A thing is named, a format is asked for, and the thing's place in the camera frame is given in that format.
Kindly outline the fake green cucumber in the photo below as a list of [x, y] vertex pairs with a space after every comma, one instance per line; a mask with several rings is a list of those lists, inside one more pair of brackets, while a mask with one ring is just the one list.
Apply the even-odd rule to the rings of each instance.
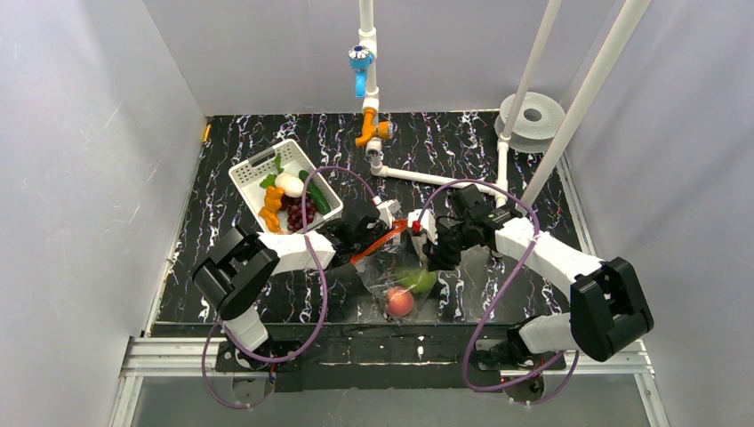
[[328, 214], [331, 210], [332, 208], [325, 198], [325, 194], [315, 184], [315, 180], [312, 179], [307, 187], [305, 212], [307, 215]]

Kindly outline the clear zip top bag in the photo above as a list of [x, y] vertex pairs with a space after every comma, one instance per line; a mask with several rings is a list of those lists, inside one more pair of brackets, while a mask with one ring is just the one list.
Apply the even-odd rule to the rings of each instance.
[[366, 290], [378, 300], [383, 316], [387, 320], [399, 324], [414, 323], [419, 320], [420, 310], [435, 286], [424, 294], [412, 293], [414, 307], [409, 315], [402, 318], [392, 318], [385, 311], [385, 292], [391, 287], [399, 286], [395, 280], [395, 270], [402, 268], [424, 268], [427, 270], [413, 249], [405, 219], [394, 221], [392, 228], [385, 236], [379, 238], [361, 254], [354, 255], [350, 262], [356, 268]]

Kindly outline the fake green cabbage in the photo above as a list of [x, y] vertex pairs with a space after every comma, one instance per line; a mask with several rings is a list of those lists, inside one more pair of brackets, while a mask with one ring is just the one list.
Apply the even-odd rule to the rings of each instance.
[[429, 292], [437, 282], [437, 272], [424, 268], [402, 268], [394, 271], [397, 284], [413, 294]]

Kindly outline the fake purple grapes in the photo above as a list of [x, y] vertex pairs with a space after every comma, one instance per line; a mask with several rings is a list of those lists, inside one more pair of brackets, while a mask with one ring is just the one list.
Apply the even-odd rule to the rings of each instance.
[[303, 226], [303, 220], [311, 225], [317, 217], [318, 210], [315, 201], [307, 194], [305, 203], [300, 197], [288, 197], [283, 195], [282, 208], [287, 214], [287, 229], [291, 232], [299, 231]]

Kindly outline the fake red apple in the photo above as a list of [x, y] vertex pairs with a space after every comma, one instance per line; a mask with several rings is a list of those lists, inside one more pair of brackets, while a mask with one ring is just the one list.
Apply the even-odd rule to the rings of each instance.
[[391, 287], [385, 292], [385, 311], [392, 318], [402, 318], [413, 311], [413, 294], [401, 286]]

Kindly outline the fake orange ginger root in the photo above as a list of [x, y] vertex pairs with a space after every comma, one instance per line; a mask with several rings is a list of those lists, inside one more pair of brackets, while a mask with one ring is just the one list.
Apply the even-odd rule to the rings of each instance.
[[275, 186], [266, 188], [264, 204], [259, 211], [259, 216], [264, 220], [267, 229], [271, 233], [281, 233], [280, 220], [277, 217], [278, 211], [282, 207], [282, 198], [285, 191]]

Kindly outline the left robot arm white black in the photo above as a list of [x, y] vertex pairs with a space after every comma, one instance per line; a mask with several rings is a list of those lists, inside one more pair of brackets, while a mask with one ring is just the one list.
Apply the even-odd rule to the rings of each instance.
[[299, 270], [323, 277], [331, 270], [351, 272], [354, 256], [389, 230], [377, 213], [349, 214], [306, 233], [261, 233], [238, 225], [195, 264], [191, 280], [238, 349], [255, 360], [286, 361], [256, 352], [269, 333], [253, 305], [269, 280]]

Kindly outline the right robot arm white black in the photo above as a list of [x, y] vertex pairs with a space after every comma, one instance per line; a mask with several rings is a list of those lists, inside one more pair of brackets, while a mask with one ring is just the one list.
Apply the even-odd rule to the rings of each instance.
[[466, 250], [485, 246], [516, 258], [563, 293], [564, 314], [532, 316], [506, 332], [499, 351], [513, 363], [533, 355], [579, 350], [604, 362], [654, 329], [654, 317], [632, 264], [576, 250], [540, 230], [512, 205], [487, 203], [470, 184], [449, 195], [453, 216], [443, 224], [427, 208], [411, 213], [416, 249], [429, 271], [453, 270]]

